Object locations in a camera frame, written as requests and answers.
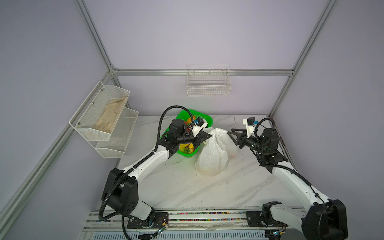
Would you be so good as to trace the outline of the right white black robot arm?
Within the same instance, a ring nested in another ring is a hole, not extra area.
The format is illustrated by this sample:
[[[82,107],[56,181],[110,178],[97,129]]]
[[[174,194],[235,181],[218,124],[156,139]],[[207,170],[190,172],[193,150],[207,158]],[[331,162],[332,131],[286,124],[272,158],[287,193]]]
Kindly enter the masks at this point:
[[[317,190],[293,169],[289,160],[278,150],[280,138],[276,130],[264,129],[261,136],[249,136],[246,129],[228,133],[240,149],[248,147],[261,167],[280,179],[301,202],[303,210],[285,207],[279,201],[263,204],[260,222],[265,227],[281,223],[293,227],[308,240],[345,240],[348,238],[346,206]]]

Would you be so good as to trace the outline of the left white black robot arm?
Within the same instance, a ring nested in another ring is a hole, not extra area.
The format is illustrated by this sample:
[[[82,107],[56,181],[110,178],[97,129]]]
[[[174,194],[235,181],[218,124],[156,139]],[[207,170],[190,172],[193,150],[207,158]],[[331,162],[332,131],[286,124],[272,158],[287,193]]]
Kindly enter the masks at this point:
[[[174,119],[146,156],[122,170],[111,170],[102,194],[99,220],[106,221],[120,215],[138,219],[144,226],[150,227],[154,222],[155,209],[140,200],[139,183],[179,151],[180,145],[193,144],[198,147],[208,140],[211,135],[203,131],[207,125],[208,122],[203,118],[193,119],[189,124]]]

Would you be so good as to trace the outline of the white lemon print plastic bag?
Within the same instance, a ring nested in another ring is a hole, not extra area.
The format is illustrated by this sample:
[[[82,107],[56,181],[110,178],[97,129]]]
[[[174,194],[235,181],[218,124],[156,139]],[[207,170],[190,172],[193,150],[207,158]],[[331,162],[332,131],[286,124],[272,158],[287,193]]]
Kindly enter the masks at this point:
[[[204,132],[211,137],[204,141],[195,167],[201,176],[213,177],[226,169],[229,160],[238,154],[239,148],[230,138],[227,130],[207,128]]]

